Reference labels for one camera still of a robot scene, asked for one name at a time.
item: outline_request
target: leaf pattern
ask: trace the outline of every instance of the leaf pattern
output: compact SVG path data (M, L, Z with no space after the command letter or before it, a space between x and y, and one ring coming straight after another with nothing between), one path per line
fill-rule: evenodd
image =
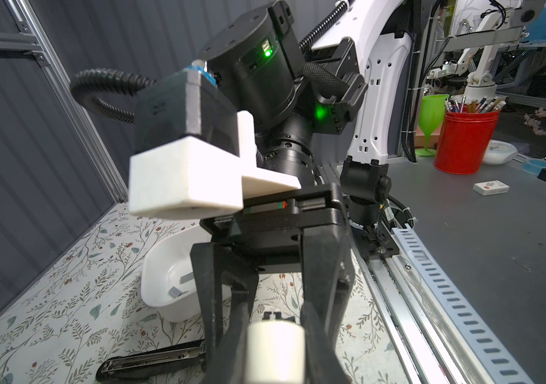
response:
M0 384L93 384L110 357L203 338L200 315L170 323L140 297L147 251L197 224L134 218L127 204L116 205L0 319ZM302 289L300 273L261 275L252 321L272 308L300 321ZM227 300L225 326L229 309ZM337 342L339 361L354 383L407 383L382 324L357 273ZM191 367L148 382L196 384L202 377L200 367Z
M97 319L98 316L100 315L100 307L101 306L102 305L98 304L95 307L93 307L91 311L89 311L89 314L93 316L94 320Z
M12 327L12 325L15 324L15 320L16 320L16 316L13 316L10 319L8 319L8 321L7 321L8 328Z

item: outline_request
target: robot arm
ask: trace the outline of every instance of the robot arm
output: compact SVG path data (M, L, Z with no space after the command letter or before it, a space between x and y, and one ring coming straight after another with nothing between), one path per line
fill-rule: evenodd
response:
M407 33L382 34L400 0L358 0L312 47L337 45L346 37L354 40L358 68L369 85L356 118L354 136L347 152L355 162L386 164L388 127L403 65L411 48Z
M486 15L484 19L482 19L482 21L480 22L480 25L476 28L474 32L489 31L491 29L495 29L495 27L499 25L500 23L501 23L501 14L499 12L491 12L488 15ZM441 68L431 69L431 71L429 71L429 74L427 75L427 79L440 79L446 76L462 75L463 73L467 72L469 68L469 62L471 61L473 56L477 53L477 51L480 50L480 48L481 47L466 48L465 50L463 50L463 54L459 58L458 63L456 64L450 63L450 64L444 65ZM473 73L473 75L470 75L472 80L475 75L479 75L480 73L484 72L485 66L486 65L484 63L482 69L477 69Z

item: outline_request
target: small white box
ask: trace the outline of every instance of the small white box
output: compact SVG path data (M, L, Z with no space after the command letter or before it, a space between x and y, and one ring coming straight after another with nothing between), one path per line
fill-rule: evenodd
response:
M473 185L473 190L475 190L477 193L481 194L482 196L486 195L495 195L495 194L504 194L508 191L509 186L502 183L499 180L494 181L485 181L485 182L477 182Z

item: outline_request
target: black cable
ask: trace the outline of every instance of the black cable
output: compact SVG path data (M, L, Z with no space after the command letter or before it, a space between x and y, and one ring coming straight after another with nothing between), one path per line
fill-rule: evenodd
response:
M497 9L487 9L486 11L480 13L480 19L484 19L484 17L486 17L486 15L490 15L493 12L500 12L500 10L499 10L499 8L497 8Z
M147 79L134 73L125 73L116 69L87 69L75 75L70 82L72 97L87 110L108 119L134 124L134 112L117 108L96 97L96 93L117 93L135 96L136 93L155 80Z
M390 202L397 207L405 214L405 218L407 220L407 223L411 228L414 228L414 217L412 216L412 212L409 211L409 208L403 205L399 200L395 199L394 197L388 195L388 199Z
M421 84L427 78L428 73L431 71L431 68L435 65L435 62L437 61L437 59L441 56L442 53L444 53L444 50L446 49L446 45L448 45L450 38L451 36L446 37L446 40L444 41L444 44L441 46L439 53L431 60L431 63L429 63L429 65L425 67L424 72L420 75Z
M505 11L505 8L503 7L503 5L499 4L497 2L497 0L489 0L490 4L492 6L494 6L495 8L497 8L497 10L499 10L499 12L501 13L501 23L499 24L499 27L497 27L496 29L499 29L501 28L501 26L503 25L503 23L505 23L505 19L507 17L507 13Z
M300 51L302 53L307 52L307 50L311 48L312 45L341 18L341 16L344 15L344 13L348 10L348 4L352 5L353 2L354 0L347 0L347 2L342 1L339 3L339 5L337 5L335 9L333 9L332 12L326 16L326 18L324 18L317 26L315 26L315 28L311 30L311 32L303 37L303 40L299 42Z
M341 99L349 88L345 81L330 73L323 66L310 61L300 67L299 75L305 76L317 85L320 94L326 98L337 96L338 99Z
M434 24L434 17L435 17L435 13L437 13L437 10L439 8L439 6L442 4L442 1L443 0L436 0L435 3L433 3L433 6L431 7L431 18L429 19L429 22L428 22L428 28L427 28L427 32L426 32L426 35L427 35L427 38L425 40L425 47L428 47L428 44L429 44L429 40L430 40L430 36L431 36L431 29L433 28L433 24ZM415 41L416 42L419 42L418 37L415 36ZM414 52L416 52L418 49L418 44L416 44L415 46L415 49L413 49ZM437 55L436 59L439 58L439 56L442 54L443 52L443 49L441 52L439 52L439 54ZM424 82L424 77L426 76L424 70L422 70L420 72L420 82L419 82L419 86L422 85L422 83ZM410 124L406 126L406 131L409 131L410 128L413 130L414 129L414 126L415 126L415 122L416 122L416 115L417 115L417 112L418 112L418 102L420 100L420 90L416 90L416 96L415 96L415 100L414 100L414 111L413 113L410 112L410 115L411 115L411 120L410 120ZM417 162L417 159L416 159L416 155L415 155L415 148L414 148L414 135L413 134L410 134L409 132L403 132L401 131L401 147L403 148L403 152L405 153L405 156L407 157L407 159L412 162L412 163L415 163Z
M420 63L418 60L420 58L419 50L420 50L420 37L416 35L415 33L413 33L412 34L412 57L409 63L409 76L407 76L407 93L405 96L406 101L404 103L403 116L401 118L401 127L402 127L401 128L401 148L403 149L403 153L405 154L405 157L407 157L407 159L411 161L412 163L416 162L415 154L410 152L407 148L407 137L409 135L407 131L409 130L408 123L409 123L410 116L412 114L412 103L411 102L407 103L407 100L410 100L413 96L413 93L411 90L412 88L411 82L412 82L412 79L415 79L417 72L419 70L419 66L420 66Z

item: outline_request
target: pen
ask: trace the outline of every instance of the pen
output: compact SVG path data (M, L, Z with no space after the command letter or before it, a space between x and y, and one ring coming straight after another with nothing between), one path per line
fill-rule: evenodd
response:
M494 108L493 108L493 111L501 111L501 109L503 107L505 107L506 105L506 102L505 101L502 101L501 103L497 104Z
M499 103L501 103L502 101L503 101L502 99L497 99L497 101L496 101L496 102L487 110L487 112L492 112L492 111L495 109L495 107L496 107Z
M495 99L491 100L490 103L486 104L483 109L480 110L480 113L486 113L495 105Z
M477 107L476 107L476 113L479 112L479 110L484 106L484 103L486 102L486 97L482 98L482 100L480 100L480 102L477 104Z
M485 112L485 109L487 106L489 106L491 103L493 103L495 101L495 99L491 100L491 101L488 101L488 102L485 102L481 107L479 107L479 111L477 113L483 113Z
M466 100L466 96L463 96L463 98L461 99L461 108L459 112L463 112L463 106L465 105L465 100Z

